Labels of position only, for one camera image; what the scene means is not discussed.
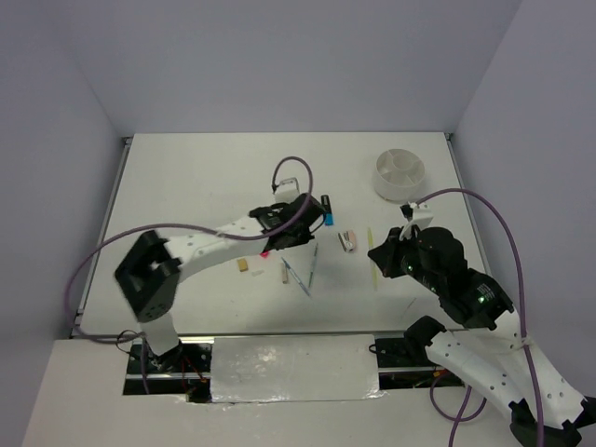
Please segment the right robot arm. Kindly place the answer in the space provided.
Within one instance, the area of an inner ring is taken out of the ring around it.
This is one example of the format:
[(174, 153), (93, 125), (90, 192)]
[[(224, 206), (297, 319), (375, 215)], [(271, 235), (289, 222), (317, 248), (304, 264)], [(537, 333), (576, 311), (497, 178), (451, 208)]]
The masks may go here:
[(523, 446), (577, 446), (595, 422), (595, 400), (574, 389), (541, 349), (522, 336), (519, 313), (501, 286), (468, 266), (462, 243), (441, 227), (389, 230), (369, 258), (386, 278), (408, 276), (439, 298), (464, 328), (457, 334), (430, 316), (404, 333), (406, 357), (457, 375), (508, 420)]

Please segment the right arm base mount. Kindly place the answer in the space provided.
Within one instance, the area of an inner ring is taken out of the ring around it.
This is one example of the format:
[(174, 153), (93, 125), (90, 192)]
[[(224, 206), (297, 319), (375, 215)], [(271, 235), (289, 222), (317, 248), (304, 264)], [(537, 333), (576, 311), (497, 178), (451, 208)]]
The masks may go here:
[(376, 359), (381, 390), (430, 388), (437, 378), (439, 386), (463, 385), (439, 365), (412, 354), (403, 336), (375, 337), (368, 350)]

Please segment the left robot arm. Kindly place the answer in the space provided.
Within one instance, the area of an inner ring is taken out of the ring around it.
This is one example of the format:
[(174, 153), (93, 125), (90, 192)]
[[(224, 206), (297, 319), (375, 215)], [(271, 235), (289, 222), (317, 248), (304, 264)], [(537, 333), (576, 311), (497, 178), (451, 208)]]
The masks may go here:
[(115, 280), (145, 334), (149, 360), (163, 372), (181, 363), (182, 342), (170, 314), (180, 283), (228, 261), (305, 245), (324, 213), (320, 202), (301, 194), (291, 203), (251, 210), (213, 235), (142, 233), (115, 270)]

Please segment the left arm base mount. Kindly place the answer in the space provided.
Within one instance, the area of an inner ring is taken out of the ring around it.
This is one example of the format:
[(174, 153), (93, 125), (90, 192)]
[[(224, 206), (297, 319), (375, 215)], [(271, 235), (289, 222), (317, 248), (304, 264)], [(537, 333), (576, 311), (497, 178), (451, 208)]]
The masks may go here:
[(142, 345), (119, 348), (128, 357), (124, 396), (176, 395), (191, 403), (210, 403), (212, 344), (182, 341), (178, 353), (158, 359)]

